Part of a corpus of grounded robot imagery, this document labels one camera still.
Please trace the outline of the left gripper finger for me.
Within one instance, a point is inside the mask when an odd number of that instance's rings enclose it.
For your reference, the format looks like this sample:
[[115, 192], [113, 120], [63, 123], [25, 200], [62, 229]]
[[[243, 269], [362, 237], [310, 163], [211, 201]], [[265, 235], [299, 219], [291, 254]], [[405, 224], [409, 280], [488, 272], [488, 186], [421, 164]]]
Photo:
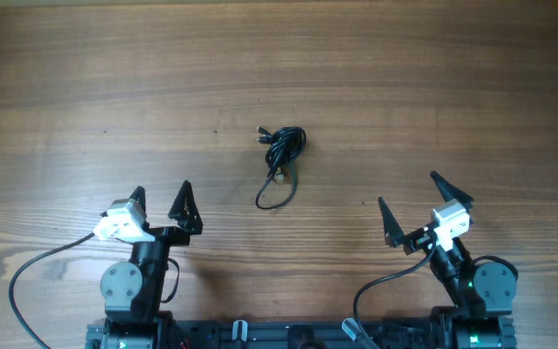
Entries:
[[129, 210], [137, 216], [146, 215], [145, 189], [138, 186], [129, 197]]
[[200, 235], [202, 233], [203, 223], [195, 203], [190, 181], [183, 181], [171, 205], [168, 219], [174, 220], [177, 226], [188, 234]]

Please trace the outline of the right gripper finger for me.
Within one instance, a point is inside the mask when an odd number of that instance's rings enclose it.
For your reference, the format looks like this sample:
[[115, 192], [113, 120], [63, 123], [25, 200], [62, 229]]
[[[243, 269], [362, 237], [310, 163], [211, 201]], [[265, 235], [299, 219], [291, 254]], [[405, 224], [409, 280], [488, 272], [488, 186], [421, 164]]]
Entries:
[[474, 198], [472, 196], [449, 183], [436, 171], [432, 171], [430, 177], [434, 181], [445, 202], [457, 200], [466, 209], [471, 209], [473, 207]]
[[383, 218], [383, 227], [385, 233], [385, 242], [389, 247], [398, 247], [403, 244], [404, 233], [398, 221], [392, 214], [388, 204], [383, 197], [378, 198], [381, 215]]

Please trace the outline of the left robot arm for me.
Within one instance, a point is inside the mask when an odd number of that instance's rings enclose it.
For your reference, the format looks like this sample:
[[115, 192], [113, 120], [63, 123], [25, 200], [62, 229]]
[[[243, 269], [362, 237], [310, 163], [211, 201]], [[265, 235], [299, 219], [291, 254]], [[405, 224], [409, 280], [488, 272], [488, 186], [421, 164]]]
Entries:
[[132, 246], [126, 262], [115, 263], [100, 283], [105, 300], [103, 322], [89, 325], [86, 349], [188, 348], [187, 334], [170, 311], [160, 306], [173, 299], [176, 291], [163, 296], [173, 246], [187, 246], [202, 232], [202, 219], [194, 201], [193, 188], [185, 180], [173, 201], [168, 219], [175, 224], [152, 228], [147, 222], [145, 190], [139, 186], [127, 199], [114, 201], [102, 213], [93, 233], [100, 240], [116, 238]]

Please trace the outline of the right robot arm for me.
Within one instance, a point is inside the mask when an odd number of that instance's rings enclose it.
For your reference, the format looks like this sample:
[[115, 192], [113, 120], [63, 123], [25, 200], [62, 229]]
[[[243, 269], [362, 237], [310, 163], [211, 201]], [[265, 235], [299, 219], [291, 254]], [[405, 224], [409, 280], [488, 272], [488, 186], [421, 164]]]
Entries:
[[386, 244], [407, 255], [422, 252], [424, 262], [444, 286], [451, 306], [435, 306], [421, 318], [387, 319], [372, 334], [381, 348], [515, 348], [512, 301], [519, 272], [492, 255], [473, 258], [460, 237], [473, 224], [473, 197], [430, 173], [444, 203], [431, 221], [406, 234], [384, 199], [378, 200]]

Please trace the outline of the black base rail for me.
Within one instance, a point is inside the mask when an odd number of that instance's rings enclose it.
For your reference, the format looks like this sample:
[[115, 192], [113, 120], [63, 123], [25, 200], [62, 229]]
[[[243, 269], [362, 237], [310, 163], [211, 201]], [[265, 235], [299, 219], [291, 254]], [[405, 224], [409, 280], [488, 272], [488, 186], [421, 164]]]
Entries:
[[[517, 346], [511, 318], [396, 318], [363, 325], [379, 348], [492, 348]], [[86, 348], [365, 348], [352, 318], [343, 322], [181, 321], [157, 327], [87, 327]]]

